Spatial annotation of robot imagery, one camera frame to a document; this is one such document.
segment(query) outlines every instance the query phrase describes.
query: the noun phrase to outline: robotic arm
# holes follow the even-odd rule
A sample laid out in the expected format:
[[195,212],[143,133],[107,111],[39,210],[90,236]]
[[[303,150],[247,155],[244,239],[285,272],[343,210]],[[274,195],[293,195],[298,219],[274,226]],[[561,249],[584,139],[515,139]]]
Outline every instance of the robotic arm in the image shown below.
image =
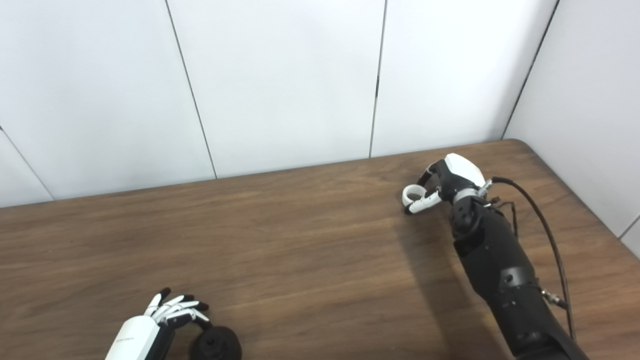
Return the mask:
[[[432,176],[440,184],[429,191],[425,185]],[[449,221],[454,248],[474,291],[489,305],[517,359],[588,360],[544,299],[565,308],[568,304],[541,289],[509,222],[486,200],[494,182],[507,179],[485,181],[471,161],[448,154],[432,163],[417,184],[404,189],[404,211],[415,214],[442,201],[452,204]]]

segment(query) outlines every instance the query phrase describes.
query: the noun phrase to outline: wood grain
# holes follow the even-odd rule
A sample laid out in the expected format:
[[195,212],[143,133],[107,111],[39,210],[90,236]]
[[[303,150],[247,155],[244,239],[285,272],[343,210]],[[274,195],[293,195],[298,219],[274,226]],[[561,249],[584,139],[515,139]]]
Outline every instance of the wood grain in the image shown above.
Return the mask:
[[[402,188],[451,151],[536,199],[586,353],[637,359],[640,263],[512,140],[0,209],[0,358],[104,359],[171,286],[210,303],[245,359],[509,359],[453,252],[449,206],[402,212]],[[491,195],[518,202],[523,246],[559,293],[535,214],[507,186]],[[169,358],[197,333],[180,329]]]

